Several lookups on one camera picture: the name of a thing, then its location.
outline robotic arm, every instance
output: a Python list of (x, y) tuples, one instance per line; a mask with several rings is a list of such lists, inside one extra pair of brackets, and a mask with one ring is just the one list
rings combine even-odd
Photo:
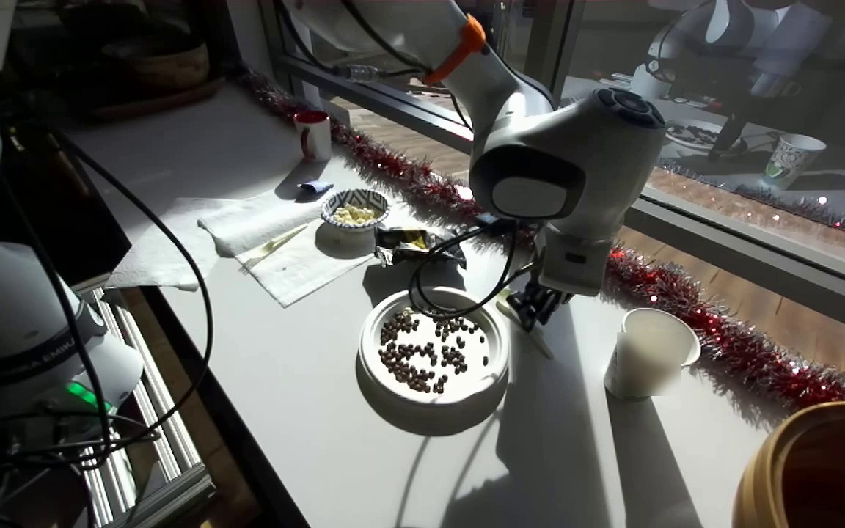
[[(395, 54), (441, 70), (473, 25), (454, 0), (287, 0), (287, 12), (328, 44)], [(608, 89), (554, 110), (488, 44), (444, 86), (473, 119), (470, 185), (482, 210), (539, 223), (533, 279), (510, 301), (526, 327), (573, 295), (599, 295), (610, 245), (664, 147), (661, 113)]]

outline tinsel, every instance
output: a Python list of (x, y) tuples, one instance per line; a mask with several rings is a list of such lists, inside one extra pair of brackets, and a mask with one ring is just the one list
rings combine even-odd
[[(241, 89), (285, 120), (303, 110), (283, 98), (266, 79), (244, 76)], [(460, 198), (459, 185), (437, 176), (429, 166), (401, 158), (400, 154), (373, 144), (366, 136), (344, 125), (335, 125), (331, 130), (335, 142), (366, 176), (413, 198), (413, 207), (419, 207), (426, 215), (437, 215), (448, 223), (470, 223), (478, 215), (475, 201)], [(604, 295), (627, 306), (667, 308), (687, 320), (701, 337), (698, 368), (718, 386), (736, 386), (783, 408), (845, 399), (843, 372), (806, 364), (765, 342), (743, 320), (701, 303), (698, 284), (676, 267), (652, 264), (635, 249), (614, 249)]]
[(734, 189), (734, 195), (753, 201), (753, 202), (762, 202), (762, 207), (772, 207), (772, 210), (780, 210), (780, 213), (790, 213), (790, 215), (805, 218), (811, 223), (845, 233), (845, 215), (821, 207), (819, 201), (806, 201), (806, 198), (786, 201), (786, 198), (778, 198), (775, 191), (752, 189), (752, 185), (739, 185), (739, 189)]

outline brown bowl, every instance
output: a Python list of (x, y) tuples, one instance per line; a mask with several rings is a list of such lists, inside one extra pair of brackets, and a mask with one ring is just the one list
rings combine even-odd
[(209, 47), (194, 37), (146, 32), (102, 44), (130, 79), (153, 92), (186, 92), (212, 75)]
[(845, 402), (799, 411), (768, 434), (739, 482), (734, 526), (845, 526)]

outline white paper cup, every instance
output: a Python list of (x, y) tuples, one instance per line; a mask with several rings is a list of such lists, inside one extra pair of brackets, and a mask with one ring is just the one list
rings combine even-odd
[(648, 399), (696, 364), (698, 352), (698, 337), (682, 317), (661, 308), (635, 308), (624, 314), (604, 391), (616, 399)]
[(778, 147), (765, 166), (765, 182), (775, 189), (790, 189), (802, 171), (806, 171), (821, 154), (825, 142), (811, 136), (780, 136)]
[(327, 113), (297, 113), (293, 126), (299, 136), (299, 151), (310, 163), (331, 158), (331, 116)]

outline white table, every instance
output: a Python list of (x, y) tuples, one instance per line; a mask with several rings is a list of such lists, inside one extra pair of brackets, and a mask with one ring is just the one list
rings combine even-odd
[[(153, 210), (178, 198), (265, 195), (297, 169), (287, 126), (234, 89), (145, 120), (79, 130), (74, 139), (120, 173)], [(335, 158), (328, 176), (357, 182)], [(127, 229), (137, 218), (105, 201)], [(470, 255), (466, 283), (489, 259)], [(765, 438), (734, 399), (696, 372), (652, 402), (610, 402), (602, 389), (623, 308), (573, 301), (526, 337), (510, 330), (513, 386), (482, 427), (419, 438), (384, 424), (360, 396), (354, 352), (373, 308), (366, 267), (283, 308), (234, 261), (218, 261), (212, 372), (230, 394), (283, 484), (319, 528), (608, 528), (727, 526), (736, 482)], [(194, 345), (197, 295), (165, 292)], [(542, 342), (554, 359), (530, 350)]]

